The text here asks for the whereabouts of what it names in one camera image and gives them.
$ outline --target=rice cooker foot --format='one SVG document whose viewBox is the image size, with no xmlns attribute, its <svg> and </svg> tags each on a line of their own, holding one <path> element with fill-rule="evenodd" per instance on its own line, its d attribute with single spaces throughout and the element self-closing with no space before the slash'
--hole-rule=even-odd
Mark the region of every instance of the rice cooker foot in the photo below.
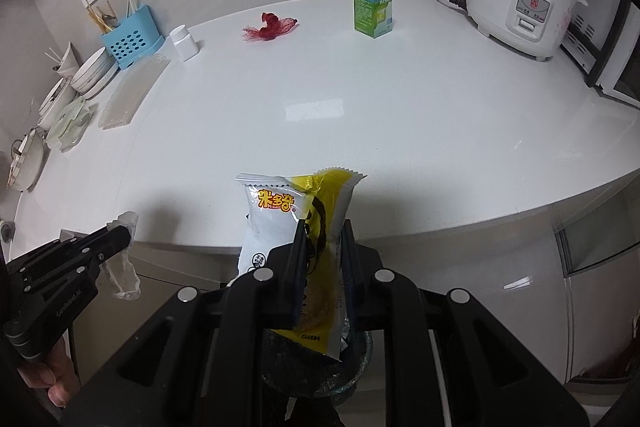
<svg viewBox="0 0 640 427">
<path fill-rule="evenodd" d="M 485 30 L 484 28 L 482 28 L 482 26 L 480 26 L 480 25 L 478 25 L 478 31 L 480 33 L 482 33 L 482 35 L 484 35 L 487 38 L 489 38 L 491 36 L 491 33 L 489 33 L 488 30 Z"/>
</svg>

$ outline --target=cardboard box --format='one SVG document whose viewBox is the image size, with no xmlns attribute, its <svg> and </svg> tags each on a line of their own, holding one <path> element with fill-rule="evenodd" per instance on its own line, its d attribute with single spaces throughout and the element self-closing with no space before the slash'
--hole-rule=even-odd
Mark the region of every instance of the cardboard box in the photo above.
<svg viewBox="0 0 640 427">
<path fill-rule="evenodd" d="M 353 0 L 353 20 L 357 31 L 379 37 L 391 31 L 391 0 Z"/>
</svg>

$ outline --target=red mesh bag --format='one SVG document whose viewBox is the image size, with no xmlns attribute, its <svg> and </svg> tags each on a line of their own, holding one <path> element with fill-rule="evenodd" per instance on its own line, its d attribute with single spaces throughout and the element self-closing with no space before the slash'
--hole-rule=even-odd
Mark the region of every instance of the red mesh bag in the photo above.
<svg viewBox="0 0 640 427">
<path fill-rule="evenodd" d="M 262 22 L 266 24 L 262 28 L 244 28 L 244 38 L 248 41 L 262 39 L 271 41 L 278 35 L 289 33 L 298 24 L 297 19 L 286 18 L 278 19 L 275 13 L 263 13 Z"/>
</svg>

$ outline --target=white bottle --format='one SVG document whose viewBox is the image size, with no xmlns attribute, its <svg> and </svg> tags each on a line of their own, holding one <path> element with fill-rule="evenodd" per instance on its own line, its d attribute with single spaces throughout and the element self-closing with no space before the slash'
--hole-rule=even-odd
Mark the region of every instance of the white bottle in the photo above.
<svg viewBox="0 0 640 427">
<path fill-rule="evenodd" d="M 198 45 L 184 24 L 178 26 L 175 30 L 171 30 L 169 36 L 182 60 L 189 60 L 193 55 L 198 54 Z"/>
</svg>

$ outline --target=blue plastic basket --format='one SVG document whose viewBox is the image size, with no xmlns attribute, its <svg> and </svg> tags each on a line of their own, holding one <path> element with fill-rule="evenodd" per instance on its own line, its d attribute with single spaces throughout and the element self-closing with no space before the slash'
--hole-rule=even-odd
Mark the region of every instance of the blue plastic basket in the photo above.
<svg viewBox="0 0 640 427">
<path fill-rule="evenodd" d="M 142 5 L 137 12 L 120 21 L 120 26 L 102 36 L 102 42 L 123 70 L 140 57 L 160 49 L 164 37 L 151 18 L 149 6 Z"/>
</svg>

